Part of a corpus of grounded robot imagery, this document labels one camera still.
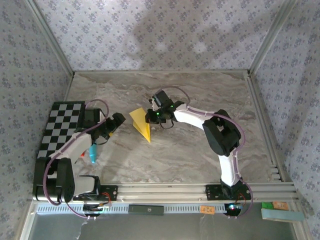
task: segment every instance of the wall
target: wall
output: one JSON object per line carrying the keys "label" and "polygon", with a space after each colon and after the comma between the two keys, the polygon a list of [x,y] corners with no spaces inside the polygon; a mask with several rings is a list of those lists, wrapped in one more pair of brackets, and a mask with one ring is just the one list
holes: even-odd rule
{"label": "wall", "polygon": [[53,101],[69,77],[21,0],[0,1],[0,239],[12,239],[32,190]]}
{"label": "wall", "polygon": [[256,81],[310,230],[320,239],[320,3],[292,10],[256,74]]}
{"label": "wall", "polygon": [[248,69],[282,0],[37,0],[73,70]]}

